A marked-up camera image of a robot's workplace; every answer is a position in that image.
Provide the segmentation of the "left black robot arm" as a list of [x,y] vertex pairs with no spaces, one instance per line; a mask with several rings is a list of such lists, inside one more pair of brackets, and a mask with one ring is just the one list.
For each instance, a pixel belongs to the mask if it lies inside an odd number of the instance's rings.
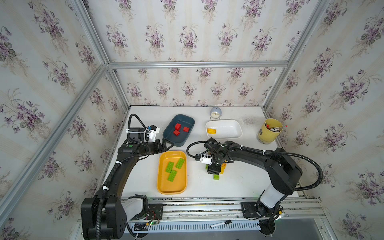
[[124,235],[128,221],[145,220],[158,224],[162,219],[163,206],[154,209],[144,195],[129,197],[129,203],[122,204],[122,194],[130,173],[138,161],[149,156],[162,154],[171,149],[166,139],[157,139],[160,129],[154,125],[142,124],[132,128],[131,114],[128,118],[127,139],[118,148],[113,168],[98,191],[81,204],[83,237],[86,240],[119,239]]

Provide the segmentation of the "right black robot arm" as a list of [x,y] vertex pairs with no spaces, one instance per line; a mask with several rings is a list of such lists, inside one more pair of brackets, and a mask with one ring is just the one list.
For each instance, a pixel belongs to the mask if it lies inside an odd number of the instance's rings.
[[[314,160],[304,155],[286,152],[282,148],[260,150],[233,141],[220,143],[214,138],[210,138],[207,141],[191,143],[187,146],[186,153],[197,162],[208,165],[207,172],[210,174],[218,174],[223,164],[232,164],[234,162],[242,162],[266,171],[270,184],[261,193],[255,204],[260,216],[266,216],[267,212],[278,209],[282,200],[292,195],[293,192],[314,189],[324,179],[324,171]],[[304,187],[297,187],[303,175],[303,170],[295,162],[294,158],[302,159],[315,167],[318,176],[314,183]]]

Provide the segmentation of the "yellow lego brick pile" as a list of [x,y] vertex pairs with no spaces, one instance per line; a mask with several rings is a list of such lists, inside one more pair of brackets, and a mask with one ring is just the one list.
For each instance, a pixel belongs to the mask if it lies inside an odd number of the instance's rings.
[[225,169],[226,169],[226,166],[227,166],[227,164],[222,164],[222,165],[221,165],[220,174],[223,174],[223,173],[224,173],[224,171],[225,171]]

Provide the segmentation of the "dark teal plastic bin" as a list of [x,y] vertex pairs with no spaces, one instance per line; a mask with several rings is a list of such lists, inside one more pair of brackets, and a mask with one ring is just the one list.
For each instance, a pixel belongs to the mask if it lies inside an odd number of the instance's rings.
[[173,117],[163,131],[163,138],[174,144],[175,147],[182,147],[195,125],[195,120],[189,116],[178,114]]

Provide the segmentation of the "yellow plastic tray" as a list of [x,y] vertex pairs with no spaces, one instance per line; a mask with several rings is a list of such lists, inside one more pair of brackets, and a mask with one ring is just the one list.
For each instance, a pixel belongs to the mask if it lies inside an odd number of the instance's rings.
[[163,195],[183,193],[188,184],[187,156],[182,151],[169,151],[159,158],[157,190]]

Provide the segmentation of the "white plastic bin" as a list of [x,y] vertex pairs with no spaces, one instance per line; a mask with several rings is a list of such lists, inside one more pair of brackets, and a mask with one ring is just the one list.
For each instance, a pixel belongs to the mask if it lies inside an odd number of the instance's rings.
[[[216,129],[216,134],[208,134],[208,128]],[[236,120],[209,121],[206,123],[206,133],[208,138],[214,138],[216,140],[239,139],[243,136],[242,128]]]

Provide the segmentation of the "light blue desk clock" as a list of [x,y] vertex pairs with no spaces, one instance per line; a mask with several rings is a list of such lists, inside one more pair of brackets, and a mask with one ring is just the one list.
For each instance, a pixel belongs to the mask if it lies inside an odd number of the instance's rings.
[[222,116],[222,110],[218,107],[214,107],[210,111],[210,120],[211,121],[216,121],[220,120]]

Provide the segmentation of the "yellow pen cup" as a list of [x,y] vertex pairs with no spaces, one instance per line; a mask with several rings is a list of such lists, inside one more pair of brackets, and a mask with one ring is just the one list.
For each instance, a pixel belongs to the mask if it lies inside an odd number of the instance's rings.
[[287,125],[283,125],[276,119],[266,119],[259,130],[258,140],[263,144],[270,144],[286,127]]

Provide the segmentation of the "black marker pen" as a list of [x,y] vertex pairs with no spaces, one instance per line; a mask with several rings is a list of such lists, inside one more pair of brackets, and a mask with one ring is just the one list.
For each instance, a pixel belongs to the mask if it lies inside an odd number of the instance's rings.
[[210,225],[210,228],[213,229],[213,228],[218,228],[220,226],[224,226],[224,225],[228,225],[228,224],[231,224],[232,221],[231,220],[226,220],[224,222],[220,222],[220,223],[216,223],[216,224],[212,224]]

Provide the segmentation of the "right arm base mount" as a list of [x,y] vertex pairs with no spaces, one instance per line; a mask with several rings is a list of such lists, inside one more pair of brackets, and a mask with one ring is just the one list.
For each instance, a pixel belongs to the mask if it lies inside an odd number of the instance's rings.
[[257,220],[263,215],[259,212],[257,202],[241,202],[243,217],[246,219]]

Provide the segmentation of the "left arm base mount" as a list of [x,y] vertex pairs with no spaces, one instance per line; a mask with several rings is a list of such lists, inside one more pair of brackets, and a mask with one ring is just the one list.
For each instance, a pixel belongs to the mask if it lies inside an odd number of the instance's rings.
[[162,220],[163,218],[163,204],[149,204],[143,213],[139,213],[131,218],[131,221],[150,221]]

